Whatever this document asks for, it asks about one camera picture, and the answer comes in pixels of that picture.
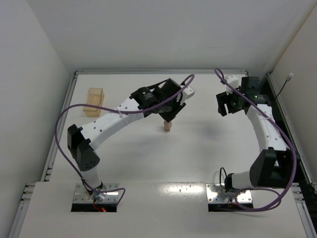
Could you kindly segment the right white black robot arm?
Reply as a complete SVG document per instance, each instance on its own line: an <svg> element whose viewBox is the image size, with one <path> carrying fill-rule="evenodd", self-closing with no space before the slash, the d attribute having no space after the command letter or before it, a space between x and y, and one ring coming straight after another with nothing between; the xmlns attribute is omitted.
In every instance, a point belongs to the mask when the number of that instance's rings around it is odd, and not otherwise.
<svg viewBox="0 0 317 238"><path fill-rule="evenodd" d="M225 116L244 111L258 140L260 154L250 169L230 173L224 180L226 192L253 188L286 188L292 174L293 156L290 147L275 127L269 96L260 93L261 81L257 77L234 75L225 77L226 91L216 95L218 112Z"/></svg>

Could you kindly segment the wooden block tray box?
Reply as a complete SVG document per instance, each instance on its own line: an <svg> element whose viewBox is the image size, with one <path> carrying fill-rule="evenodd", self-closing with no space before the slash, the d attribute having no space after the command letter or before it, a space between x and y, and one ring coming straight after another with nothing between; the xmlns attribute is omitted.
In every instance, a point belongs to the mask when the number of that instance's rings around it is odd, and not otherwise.
<svg viewBox="0 0 317 238"><path fill-rule="evenodd" d="M104 95L103 88L89 88L86 104L102 107L104 102L104 97L105 95ZM100 116L101 109L84 106L83 112L85 113L87 117L95 118Z"/></svg>

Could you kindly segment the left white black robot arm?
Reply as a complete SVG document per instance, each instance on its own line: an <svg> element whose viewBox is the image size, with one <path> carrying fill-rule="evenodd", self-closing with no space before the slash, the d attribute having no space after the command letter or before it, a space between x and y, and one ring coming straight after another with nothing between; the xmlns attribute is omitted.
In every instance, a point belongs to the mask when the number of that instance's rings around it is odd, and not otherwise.
<svg viewBox="0 0 317 238"><path fill-rule="evenodd" d="M185 107L186 100L194 95L191 87L177 84L172 79L156 85L141 87L133 92L113 111L81 127L71 125L67 130L67 147L83 177L89 194L101 190L103 183L98 175L100 158L96 149L109 137L151 114L158 114L169 128L172 120Z"/></svg>

